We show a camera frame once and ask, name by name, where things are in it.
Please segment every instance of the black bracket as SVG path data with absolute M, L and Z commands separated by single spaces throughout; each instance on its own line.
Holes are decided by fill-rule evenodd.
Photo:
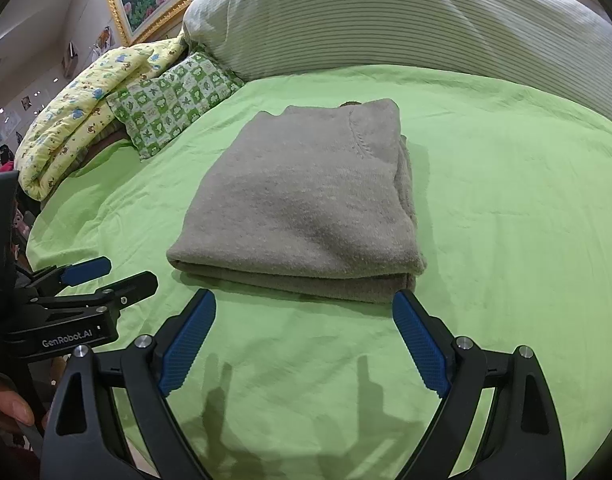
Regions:
M 110 261 L 103 257 L 40 270 L 28 276 L 28 285 L 14 288 L 7 308 L 0 308 L 0 373 L 28 401 L 39 433 L 43 433 L 41 419 L 46 411 L 27 364 L 68 354 L 81 343 L 99 346 L 116 341 L 122 309 L 157 290 L 157 277 L 146 271 L 105 285 L 93 294 L 43 295 L 57 294 L 109 271 Z
M 409 290 L 393 300 L 393 318 L 439 408 L 397 480 L 445 480 L 464 447 L 484 388 L 494 388 L 486 428 L 460 480 L 565 480 L 555 405 L 528 346 L 512 354 L 482 350 L 429 316 Z
M 154 336 L 94 354 L 77 346 L 52 404 L 41 457 L 45 480 L 152 479 L 135 468 L 112 396 L 125 388 L 161 478 L 209 480 L 165 397 L 182 386 L 215 318 L 214 295 L 199 290 Z

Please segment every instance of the gray towel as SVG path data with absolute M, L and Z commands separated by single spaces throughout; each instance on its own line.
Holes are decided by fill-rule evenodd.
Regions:
M 259 112 L 204 176 L 168 260 L 201 276 L 390 301 L 425 268 L 400 130 L 390 99 Z

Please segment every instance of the cartoon print blanket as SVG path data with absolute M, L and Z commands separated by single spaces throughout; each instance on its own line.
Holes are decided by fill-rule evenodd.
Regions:
M 183 36 L 108 51 L 44 108 L 17 151 L 22 189 L 44 200 L 77 155 L 114 119 L 105 96 L 118 86 L 163 73 L 183 52 Z

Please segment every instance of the bed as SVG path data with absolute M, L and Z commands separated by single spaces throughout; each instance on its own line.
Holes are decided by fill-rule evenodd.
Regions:
M 202 175 L 258 110 L 390 97 L 413 166 L 417 296 L 483 348 L 540 359 L 572 478 L 612 427 L 612 123 L 562 98 L 480 76 L 360 66 L 248 83 L 156 157 L 113 144 L 57 189 L 30 236 L 33 267 L 104 254 L 106 278 L 151 270 L 124 311 L 124 346 L 196 288 L 217 319 L 170 406 L 215 478 L 394 478 L 438 404 L 387 305 L 330 301 L 174 270 L 165 252 Z M 128 437 L 138 431 L 118 400 Z M 483 430 L 484 396 L 457 468 Z

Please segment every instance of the human hand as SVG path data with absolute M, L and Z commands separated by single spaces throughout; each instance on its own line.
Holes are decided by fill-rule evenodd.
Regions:
M 0 381 L 0 428 L 10 433 L 19 433 L 16 421 L 32 426 L 34 415 L 28 403 Z

